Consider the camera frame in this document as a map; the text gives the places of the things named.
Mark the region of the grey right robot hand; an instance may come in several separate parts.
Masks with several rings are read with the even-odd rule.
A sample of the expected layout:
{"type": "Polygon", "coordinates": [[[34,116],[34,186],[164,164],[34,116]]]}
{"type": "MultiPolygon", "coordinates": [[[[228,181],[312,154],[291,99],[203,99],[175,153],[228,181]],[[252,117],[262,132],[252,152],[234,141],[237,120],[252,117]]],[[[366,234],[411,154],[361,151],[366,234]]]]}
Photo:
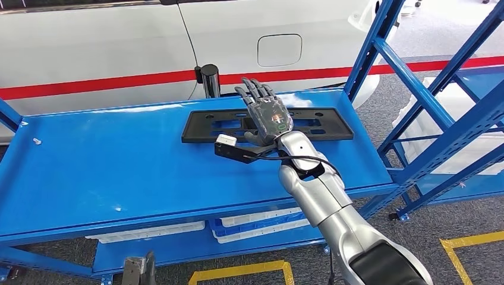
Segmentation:
{"type": "Polygon", "coordinates": [[[257,128],[245,132],[248,142],[261,147],[272,145],[277,138],[293,130],[288,109],[270,86],[254,78],[243,77],[242,82],[248,90],[235,87],[235,91],[242,97],[257,128]]]}

